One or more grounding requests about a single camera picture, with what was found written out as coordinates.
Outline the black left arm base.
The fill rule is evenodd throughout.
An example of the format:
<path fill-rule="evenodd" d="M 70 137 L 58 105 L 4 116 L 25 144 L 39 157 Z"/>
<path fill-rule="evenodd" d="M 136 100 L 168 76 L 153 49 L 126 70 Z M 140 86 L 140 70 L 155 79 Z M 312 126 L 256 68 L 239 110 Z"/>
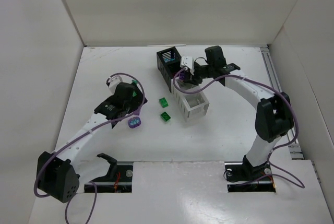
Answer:
<path fill-rule="evenodd" d="M 114 171 L 110 167 L 107 175 L 94 179 L 93 182 L 97 186 L 97 192 L 131 193 L 133 164 L 133 162 L 120 162 Z"/>

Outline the purple curved lego brick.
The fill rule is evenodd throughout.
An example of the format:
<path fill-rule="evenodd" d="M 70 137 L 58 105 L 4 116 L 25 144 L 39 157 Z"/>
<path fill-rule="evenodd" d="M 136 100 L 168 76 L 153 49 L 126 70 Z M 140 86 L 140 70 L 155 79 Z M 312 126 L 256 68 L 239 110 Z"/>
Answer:
<path fill-rule="evenodd" d="M 136 110 L 135 115 L 140 115 L 141 108 L 142 108 L 142 106 L 140 106 L 140 107 Z"/>

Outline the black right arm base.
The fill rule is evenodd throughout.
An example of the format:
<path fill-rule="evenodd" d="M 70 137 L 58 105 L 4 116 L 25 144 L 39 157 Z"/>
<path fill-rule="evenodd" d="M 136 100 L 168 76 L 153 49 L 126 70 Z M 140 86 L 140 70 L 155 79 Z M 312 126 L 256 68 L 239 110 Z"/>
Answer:
<path fill-rule="evenodd" d="M 269 164 L 265 163 L 259 168 L 252 168 L 242 162 L 226 162 L 224 166 L 223 176 L 227 181 L 229 193 L 276 192 L 272 176 L 255 181 L 271 173 Z"/>

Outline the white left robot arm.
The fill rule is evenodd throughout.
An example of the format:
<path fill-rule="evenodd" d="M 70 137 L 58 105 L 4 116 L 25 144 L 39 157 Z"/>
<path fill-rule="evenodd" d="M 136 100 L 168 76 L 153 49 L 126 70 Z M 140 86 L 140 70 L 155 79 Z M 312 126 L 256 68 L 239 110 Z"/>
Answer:
<path fill-rule="evenodd" d="M 140 82 L 119 82 L 72 139 L 52 153 L 45 151 L 39 156 L 35 196 L 51 196 L 67 203 L 90 181 L 114 178 L 117 160 L 106 153 L 101 143 L 111 136 L 118 122 L 139 112 L 146 102 Z"/>

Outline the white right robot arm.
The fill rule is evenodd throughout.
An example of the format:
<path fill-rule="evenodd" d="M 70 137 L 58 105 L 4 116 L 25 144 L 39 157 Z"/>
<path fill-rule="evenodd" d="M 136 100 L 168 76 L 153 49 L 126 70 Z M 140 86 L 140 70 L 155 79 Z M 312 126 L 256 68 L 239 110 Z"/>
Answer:
<path fill-rule="evenodd" d="M 204 79 L 211 78 L 235 91 L 256 110 L 253 145 L 242 163 L 231 167 L 233 175 L 242 180 L 255 179 L 268 167 L 268 156 L 277 142 L 294 127 L 289 96 L 251 80 L 239 66 L 227 63 L 218 45 L 206 48 L 205 55 L 204 65 L 192 61 L 185 72 L 185 81 L 199 85 Z"/>

